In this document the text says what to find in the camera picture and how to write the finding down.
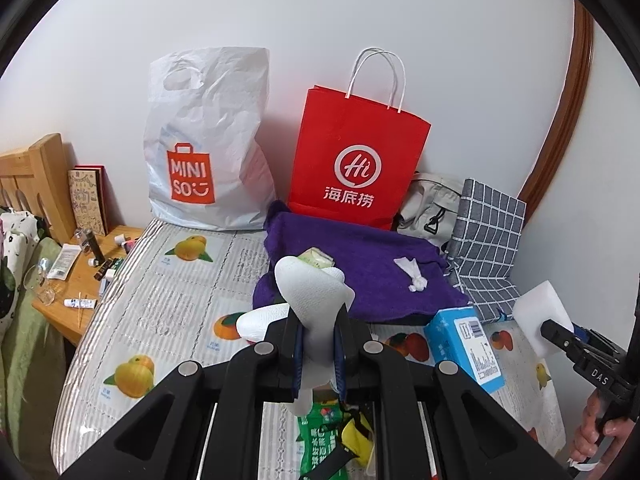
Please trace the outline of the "person's right hand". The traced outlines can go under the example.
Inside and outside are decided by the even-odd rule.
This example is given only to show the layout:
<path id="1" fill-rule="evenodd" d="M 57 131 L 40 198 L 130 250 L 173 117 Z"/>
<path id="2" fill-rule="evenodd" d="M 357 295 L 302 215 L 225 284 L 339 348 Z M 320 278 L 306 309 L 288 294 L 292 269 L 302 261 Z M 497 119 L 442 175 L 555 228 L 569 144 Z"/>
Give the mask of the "person's right hand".
<path id="1" fill-rule="evenodd" d="M 602 402 L 597 390 L 590 394 L 582 412 L 582 423 L 576 429 L 570 446 L 570 458 L 582 462 L 596 455 L 600 437 L 611 437 L 612 443 L 600 458 L 600 465 L 606 468 L 626 443 L 636 423 L 628 418 L 613 419 L 606 422 L 601 430 L 597 428 L 597 419 L 602 411 Z"/>

